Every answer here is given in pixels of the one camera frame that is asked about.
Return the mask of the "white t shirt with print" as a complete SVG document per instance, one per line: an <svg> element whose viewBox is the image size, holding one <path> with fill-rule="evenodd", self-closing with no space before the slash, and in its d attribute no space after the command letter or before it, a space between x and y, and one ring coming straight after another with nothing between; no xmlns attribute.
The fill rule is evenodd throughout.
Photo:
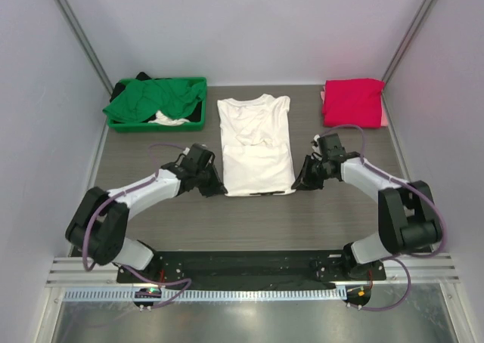
<svg viewBox="0 0 484 343"><path fill-rule="evenodd" d="M290 98L217 101L226 196L287 195L295 190L288 113Z"/></svg>

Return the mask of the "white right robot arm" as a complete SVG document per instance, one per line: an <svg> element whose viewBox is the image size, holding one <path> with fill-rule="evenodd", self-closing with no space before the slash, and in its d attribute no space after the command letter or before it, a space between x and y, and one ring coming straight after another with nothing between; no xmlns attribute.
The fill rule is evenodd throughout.
<svg viewBox="0 0 484 343"><path fill-rule="evenodd" d="M364 279L379 261L443 242L442 217L427 183L387 174L360 153L346 151L336 133L316 136L312 146L294 190L320 190L325 181L337 179L377 204L377 231L346 244L334 264L344 277Z"/></svg>

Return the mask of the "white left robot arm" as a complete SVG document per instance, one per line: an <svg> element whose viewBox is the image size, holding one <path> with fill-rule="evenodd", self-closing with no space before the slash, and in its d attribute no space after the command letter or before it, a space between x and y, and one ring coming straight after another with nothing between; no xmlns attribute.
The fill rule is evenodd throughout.
<svg viewBox="0 0 484 343"><path fill-rule="evenodd" d="M215 154L202 144L181 148L176 161L161 165L146 178L124 187L89 189L65 237L80 249L86 272L117 264L146 282L161 271L161 259L149 245L126 236L128 222L159 202L197 189L202 196L227 193L214 166Z"/></svg>

